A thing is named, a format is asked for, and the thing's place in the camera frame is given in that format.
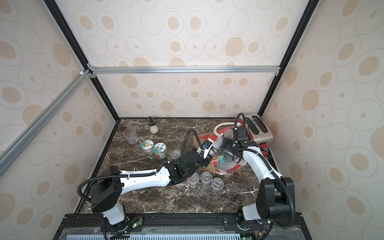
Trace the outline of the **red burlap canvas bag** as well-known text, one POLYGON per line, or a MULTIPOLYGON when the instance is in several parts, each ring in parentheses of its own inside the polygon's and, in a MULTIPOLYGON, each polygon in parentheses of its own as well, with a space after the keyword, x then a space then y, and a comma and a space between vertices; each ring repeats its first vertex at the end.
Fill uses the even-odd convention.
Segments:
POLYGON ((233 141, 233 122, 221 123, 215 126, 213 132, 193 137, 194 146, 199 148, 198 141, 203 143, 206 140, 213 144, 210 148, 211 162, 205 169, 212 173, 224 176, 232 175, 242 166, 247 165, 247 162, 241 157, 234 156, 231 152, 233 141))

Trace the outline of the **seed jar green label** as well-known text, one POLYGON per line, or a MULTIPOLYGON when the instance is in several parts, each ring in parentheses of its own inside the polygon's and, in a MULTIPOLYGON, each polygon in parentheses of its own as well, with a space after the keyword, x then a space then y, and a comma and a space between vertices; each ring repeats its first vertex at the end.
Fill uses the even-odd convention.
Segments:
POLYGON ((180 150, 174 150, 171 152, 171 158, 173 160, 178 159, 181 156, 181 151, 180 150))

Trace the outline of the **seed jar red label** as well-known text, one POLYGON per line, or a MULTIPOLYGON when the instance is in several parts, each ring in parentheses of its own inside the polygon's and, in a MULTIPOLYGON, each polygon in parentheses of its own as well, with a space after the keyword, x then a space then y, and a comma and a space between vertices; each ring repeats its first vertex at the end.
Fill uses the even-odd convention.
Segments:
POLYGON ((200 175, 200 180, 203 185, 210 185, 213 180, 213 175, 208 171, 204 171, 200 175))

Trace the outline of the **small jar red label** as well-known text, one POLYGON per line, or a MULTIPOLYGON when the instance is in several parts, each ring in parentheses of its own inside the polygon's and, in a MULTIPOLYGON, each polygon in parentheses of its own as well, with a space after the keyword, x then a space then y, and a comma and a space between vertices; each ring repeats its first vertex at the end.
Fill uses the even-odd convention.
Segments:
POLYGON ((222 166, 226 163, 226 158, 224 154, 213 155, 212 163, 214 166, 222 166))

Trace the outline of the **wide jar pineapple lid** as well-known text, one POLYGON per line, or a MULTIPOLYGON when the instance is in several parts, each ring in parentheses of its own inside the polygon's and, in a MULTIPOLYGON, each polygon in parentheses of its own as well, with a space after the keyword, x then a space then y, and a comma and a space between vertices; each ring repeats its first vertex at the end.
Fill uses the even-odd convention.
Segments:
POLYGON ((155 144, 154 154, 157 159, 165 160, 167 158, 167 146, 164 143, 155 144))

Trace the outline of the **seed jar sunflower label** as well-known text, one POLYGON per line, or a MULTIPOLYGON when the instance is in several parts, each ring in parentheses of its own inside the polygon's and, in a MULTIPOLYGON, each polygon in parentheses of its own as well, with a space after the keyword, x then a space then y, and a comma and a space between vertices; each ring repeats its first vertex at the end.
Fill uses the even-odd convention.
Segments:
POLYGON ((141 150, 148 154, 149 156, 154 155, 154 142, 151 140, 145 140, 141 144, 141 150))

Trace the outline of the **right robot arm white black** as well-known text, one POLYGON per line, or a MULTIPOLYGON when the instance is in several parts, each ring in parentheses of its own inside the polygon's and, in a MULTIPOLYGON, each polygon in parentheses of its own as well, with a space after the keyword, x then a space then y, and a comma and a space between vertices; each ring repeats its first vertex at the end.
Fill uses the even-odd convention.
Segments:
POLYGON ((224 138, 223 149, 244 160, 254 171, 260 186, 256 202, 243 206, 240 222, 269 221, 282 229, 290 228, 295 221, 295 184, 283 177, 265 158, 260 145, 251 140, 244 113, 234 122, 233 138, 224 138))

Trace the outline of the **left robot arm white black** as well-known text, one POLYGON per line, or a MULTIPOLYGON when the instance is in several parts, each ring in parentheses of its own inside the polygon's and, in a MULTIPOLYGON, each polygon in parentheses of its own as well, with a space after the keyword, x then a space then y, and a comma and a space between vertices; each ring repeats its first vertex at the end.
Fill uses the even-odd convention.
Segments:
POLYGON ((189 129, 184 139, 181 156, 162 163, 157 169, 129 172, 112 166, 102 175, 79 184, 77 194, 92 205, 93 213, 101 213, 114 226, 127 222, 119 197, 128 192, 151 187, 178 185, 190 178, 198 168, 207 167, 212 161, 210 154, 214 141, 201 142, 195 129, 189 129))

